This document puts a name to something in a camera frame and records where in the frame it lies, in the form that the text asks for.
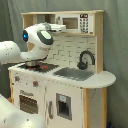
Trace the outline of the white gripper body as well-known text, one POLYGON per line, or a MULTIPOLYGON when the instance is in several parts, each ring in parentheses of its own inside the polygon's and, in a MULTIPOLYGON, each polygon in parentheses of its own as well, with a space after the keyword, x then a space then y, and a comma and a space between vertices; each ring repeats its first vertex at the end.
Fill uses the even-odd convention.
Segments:
POLYGON ((50 31, 52 32, 65 32, 66 26, 60 25, 60 24, 49 24, 50 25, 50 31))

